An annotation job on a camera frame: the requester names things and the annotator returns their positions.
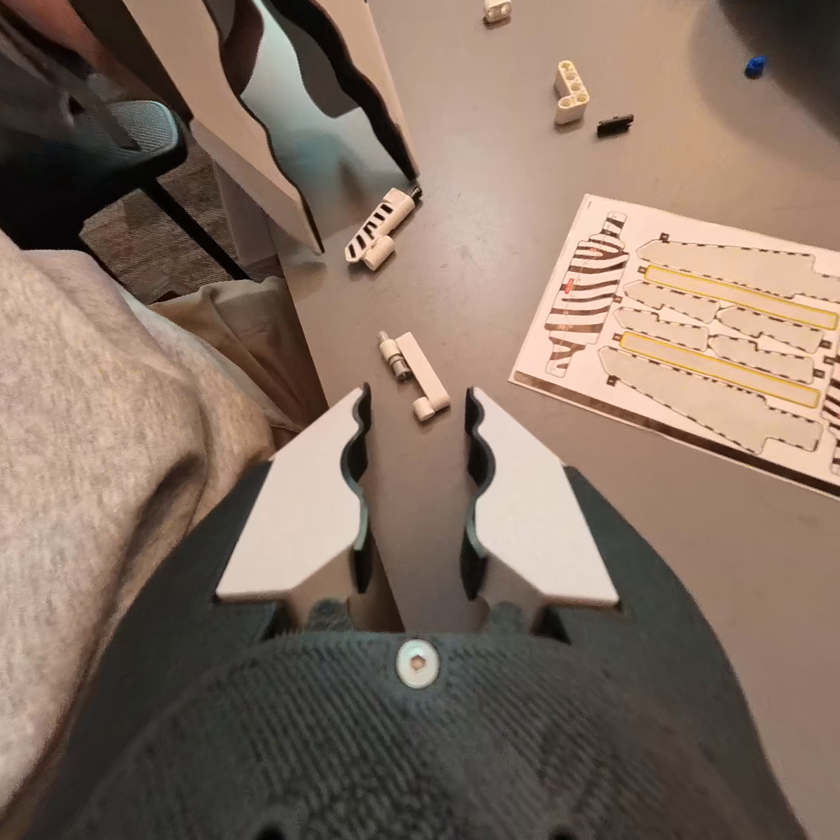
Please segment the beige trousers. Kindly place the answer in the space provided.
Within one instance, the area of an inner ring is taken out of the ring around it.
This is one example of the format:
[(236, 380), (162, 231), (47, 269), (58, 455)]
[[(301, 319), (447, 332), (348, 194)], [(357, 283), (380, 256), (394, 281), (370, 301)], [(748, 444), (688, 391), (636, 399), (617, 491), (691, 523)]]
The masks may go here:
[(281, 448), (328, 409), (286, 280), (226, 280), (150, 308), (212, 347), (263, 409)]

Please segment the white lego beam assembly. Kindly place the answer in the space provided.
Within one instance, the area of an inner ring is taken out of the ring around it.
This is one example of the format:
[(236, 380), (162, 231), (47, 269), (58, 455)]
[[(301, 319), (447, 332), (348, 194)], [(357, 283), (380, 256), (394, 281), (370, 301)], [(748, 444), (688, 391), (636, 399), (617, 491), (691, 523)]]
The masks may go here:
[(380, 331), (376, 334), (376, 341), (394, 377), (399, 382), (412, 377), (417, 383), (422, 394), (414, 401), (413, 412), (419, 423), (425, 424), (450, 408), (449, 393), (411, 332), (391, 339), (386, 332)]

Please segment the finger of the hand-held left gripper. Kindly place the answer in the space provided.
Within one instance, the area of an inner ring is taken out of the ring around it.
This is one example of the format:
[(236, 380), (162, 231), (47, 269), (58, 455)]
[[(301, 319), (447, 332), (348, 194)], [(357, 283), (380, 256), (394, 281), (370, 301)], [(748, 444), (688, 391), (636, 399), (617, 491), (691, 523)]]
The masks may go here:
[(196, 142), (278, 229), (322, 254), (322, 240), (306, 199), (278, 165), (265, 125), (228, 81), (221, 31), (208, 4), (128, 1), (125, 5), (189, 108)]
[(309, 99), (331, 119), (360, 109), (406, 179), (417, 180), (414, 144), (369, 4), (266, 1), (262, 7), (289, 39)]

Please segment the grey sweatshirt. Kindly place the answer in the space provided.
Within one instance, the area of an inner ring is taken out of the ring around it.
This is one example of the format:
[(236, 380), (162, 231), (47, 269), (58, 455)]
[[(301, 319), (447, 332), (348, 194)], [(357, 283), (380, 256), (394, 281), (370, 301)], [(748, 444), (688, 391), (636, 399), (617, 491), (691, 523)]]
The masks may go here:
[(1, 243), (2, 838), (152, 573), (294, 425), (88, 255)]

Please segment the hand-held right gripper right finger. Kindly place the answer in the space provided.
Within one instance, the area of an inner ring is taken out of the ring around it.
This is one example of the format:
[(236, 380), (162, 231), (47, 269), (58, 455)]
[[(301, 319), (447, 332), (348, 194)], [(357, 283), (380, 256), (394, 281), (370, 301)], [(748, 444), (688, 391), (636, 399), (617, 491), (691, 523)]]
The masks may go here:
[(459, 557), (466, 598), (511, 604), (531, 626), (551, 607), (618, 607), (561, 458), (476, 386), (465, 396), (465, 433), (475, 484)]

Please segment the zebra striped white lego panel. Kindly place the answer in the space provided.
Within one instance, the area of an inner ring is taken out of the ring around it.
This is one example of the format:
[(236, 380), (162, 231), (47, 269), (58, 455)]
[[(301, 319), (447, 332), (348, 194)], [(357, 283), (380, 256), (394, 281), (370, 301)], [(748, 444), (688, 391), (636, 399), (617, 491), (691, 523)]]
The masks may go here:
[(397, 188), (389, 190), (345, 246), (346, 263), (352, 266), (362, 263), (369, 270), (377, 271), (394, 252), (393, 231), (417, 209), (422, 196), (420, 185), (407, 192)]

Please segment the zebra print sticker sheet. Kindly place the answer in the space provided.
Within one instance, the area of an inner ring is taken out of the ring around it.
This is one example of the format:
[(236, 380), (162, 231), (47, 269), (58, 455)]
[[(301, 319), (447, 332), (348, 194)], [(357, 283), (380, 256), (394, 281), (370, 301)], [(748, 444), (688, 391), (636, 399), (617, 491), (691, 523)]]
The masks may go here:
[(586, 194), (509, 382), (838, 497), (839, 254)]

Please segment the black office chair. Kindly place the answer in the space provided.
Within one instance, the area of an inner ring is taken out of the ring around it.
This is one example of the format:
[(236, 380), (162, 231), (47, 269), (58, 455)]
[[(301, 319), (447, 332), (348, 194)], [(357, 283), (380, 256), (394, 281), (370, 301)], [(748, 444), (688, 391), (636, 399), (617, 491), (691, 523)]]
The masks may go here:
[(164, 104), (106, 103), (77, 48), (43, 35), (2, 2), (1, 223), (21, 249), (80, 250), (88, 219), (140, 191), (232, 279), (247, 273), (169, 194), (160, 177), (187, 159)]

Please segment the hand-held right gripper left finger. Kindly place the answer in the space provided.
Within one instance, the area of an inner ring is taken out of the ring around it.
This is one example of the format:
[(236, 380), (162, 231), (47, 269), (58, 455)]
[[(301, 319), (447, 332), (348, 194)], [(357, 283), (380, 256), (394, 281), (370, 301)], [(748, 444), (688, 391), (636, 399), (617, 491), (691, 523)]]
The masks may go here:
[(269, 462), (215, 595), (278, 602), (297, 622), (324, 600), (363, 596), (374, 570), (369, 465), (371, 388), (353, 389)]

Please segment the white bent lego liftarm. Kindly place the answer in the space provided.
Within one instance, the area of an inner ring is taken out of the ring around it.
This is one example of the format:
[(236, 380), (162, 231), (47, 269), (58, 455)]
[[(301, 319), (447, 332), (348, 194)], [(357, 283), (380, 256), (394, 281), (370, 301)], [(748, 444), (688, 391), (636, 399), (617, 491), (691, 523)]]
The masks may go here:
[(559, 62), (553, 86), (558, 98), (554, 124), (560, 127), (582, 120), (590, 95), (572, 60)]

